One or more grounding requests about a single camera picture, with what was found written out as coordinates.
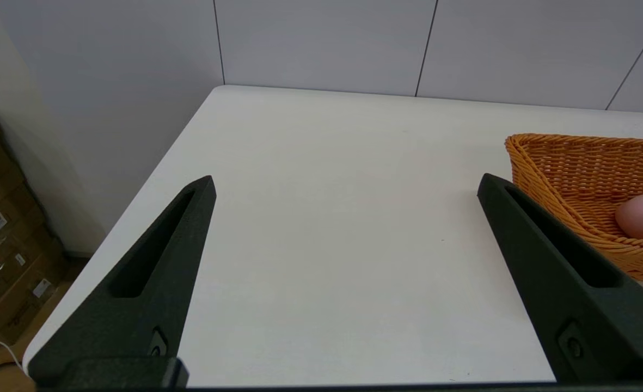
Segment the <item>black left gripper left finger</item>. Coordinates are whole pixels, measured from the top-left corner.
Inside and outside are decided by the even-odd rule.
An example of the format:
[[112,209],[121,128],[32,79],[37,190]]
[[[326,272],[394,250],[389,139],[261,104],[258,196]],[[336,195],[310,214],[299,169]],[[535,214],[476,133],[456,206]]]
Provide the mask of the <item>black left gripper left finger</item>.
[[192,181],[28,364],[40,389],[180,389],[180,340],[217,194]]

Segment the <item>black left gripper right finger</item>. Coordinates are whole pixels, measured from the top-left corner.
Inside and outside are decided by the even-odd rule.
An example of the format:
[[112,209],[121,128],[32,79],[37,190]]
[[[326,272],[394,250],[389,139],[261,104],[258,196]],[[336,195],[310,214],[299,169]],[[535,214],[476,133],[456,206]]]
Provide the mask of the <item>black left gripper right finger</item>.
[[643,287],[514,184],[477,196],[558,382],[643,384]]

